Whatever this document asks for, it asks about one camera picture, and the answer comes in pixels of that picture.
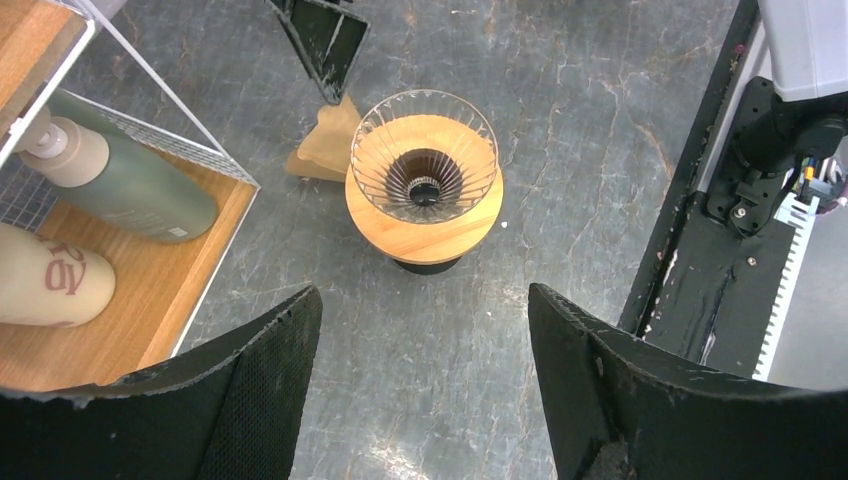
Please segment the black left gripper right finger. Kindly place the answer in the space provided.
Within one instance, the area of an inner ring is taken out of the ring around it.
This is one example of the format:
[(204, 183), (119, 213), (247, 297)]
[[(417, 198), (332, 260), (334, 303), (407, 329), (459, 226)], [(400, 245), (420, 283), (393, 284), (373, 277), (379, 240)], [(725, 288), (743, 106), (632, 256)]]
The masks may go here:
[(664, 351), (550, 287), (528, 290), (562, 479), (843, 479), (847, 394), (776, 385)]

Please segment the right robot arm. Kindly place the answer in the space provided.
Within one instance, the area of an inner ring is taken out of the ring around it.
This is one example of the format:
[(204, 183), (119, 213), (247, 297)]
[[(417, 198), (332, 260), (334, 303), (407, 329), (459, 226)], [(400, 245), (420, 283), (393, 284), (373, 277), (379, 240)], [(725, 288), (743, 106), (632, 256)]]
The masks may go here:
[[(348, 71), (369, 25), (337, 1), (273, 1), (270, 4), (323, 100), (343, 102)], [(847, 134), (847, 4), (844, 1), (761, 1), (758, 4), (771, 59), (768, 107), (736, 130), (726, 161), (744, 172), (774, 178), (791, 171), (777, 195), (744, 199), (732, 181), (736, 203), (712, 215), (756, 235), (800, 175), (806, 159), (831, 157)]]

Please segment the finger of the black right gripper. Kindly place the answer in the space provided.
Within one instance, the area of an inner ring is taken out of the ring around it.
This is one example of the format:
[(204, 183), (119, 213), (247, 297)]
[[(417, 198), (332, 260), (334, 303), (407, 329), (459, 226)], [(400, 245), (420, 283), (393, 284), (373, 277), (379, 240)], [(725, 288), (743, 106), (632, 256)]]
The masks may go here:
[(270, 8), (328, 105), (339, 105), (370, 23), (343, 1), (270, 0)]

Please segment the wooden ring dripper holder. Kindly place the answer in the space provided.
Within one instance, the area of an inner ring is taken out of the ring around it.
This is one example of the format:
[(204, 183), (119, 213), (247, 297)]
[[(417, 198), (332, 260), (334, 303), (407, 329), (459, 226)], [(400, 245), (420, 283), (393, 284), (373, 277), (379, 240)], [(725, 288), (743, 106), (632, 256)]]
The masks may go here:
[(500, 213), (504, 197), (501, 168), (488, 195), (468, 213), (436, 224), (412, 224), (378, 211), (360, 194), (349, 167), (345, 180), (347, 209), (359, 232), (384, 255), (415, 264), (436, 264), (462, 257), (482, 242)]

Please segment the single brown paper filter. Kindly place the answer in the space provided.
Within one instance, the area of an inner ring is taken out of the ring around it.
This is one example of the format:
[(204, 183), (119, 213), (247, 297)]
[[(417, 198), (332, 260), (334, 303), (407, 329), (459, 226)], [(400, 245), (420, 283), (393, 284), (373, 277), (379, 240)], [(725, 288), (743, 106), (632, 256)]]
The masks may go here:
[(315, 127), (291, 152), (285, 172), (304, 178), (344, 183), (354, 133), (362, 119), (350, 95), (338, 105), (326, 105), (316, 115)]

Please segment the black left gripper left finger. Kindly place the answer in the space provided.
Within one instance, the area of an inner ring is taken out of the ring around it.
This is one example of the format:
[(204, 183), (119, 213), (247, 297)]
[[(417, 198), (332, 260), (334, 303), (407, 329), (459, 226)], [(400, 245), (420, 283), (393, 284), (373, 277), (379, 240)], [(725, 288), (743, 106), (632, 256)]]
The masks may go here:
[(5, 479), (286, 479), (322, 323), (308, 286), (108, 385), (1, 392)]

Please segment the clear glass dripper cone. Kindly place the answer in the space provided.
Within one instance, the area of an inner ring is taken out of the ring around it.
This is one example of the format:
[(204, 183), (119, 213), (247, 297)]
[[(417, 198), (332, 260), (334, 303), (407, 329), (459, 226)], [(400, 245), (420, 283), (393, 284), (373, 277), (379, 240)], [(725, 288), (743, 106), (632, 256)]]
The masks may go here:
[(488, 195), (500, 170), (498, 142), (469, 101), (413, 89), (363, 116), (350, 167), (356, 190), (378, 211), (406, 223), (444, 223)]

